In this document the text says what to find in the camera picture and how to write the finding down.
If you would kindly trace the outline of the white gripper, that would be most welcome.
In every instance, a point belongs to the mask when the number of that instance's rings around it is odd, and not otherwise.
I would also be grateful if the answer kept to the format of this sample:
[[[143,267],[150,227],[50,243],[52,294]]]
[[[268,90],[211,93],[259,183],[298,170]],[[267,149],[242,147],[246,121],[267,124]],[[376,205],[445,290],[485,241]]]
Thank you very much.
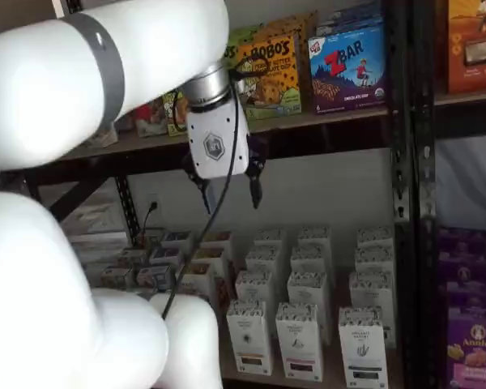
[[[211,213],[211,205],[206,179],[223,177],[228,172],[246,174],[253,207],[258,209],[262,201],[260,176],[268,159],[268,142],[249,135],[241,103],[231,98],[204,113],[189,112],[186,124],[191,153],[184,156],[181,165],[201,192],[207,213]]]

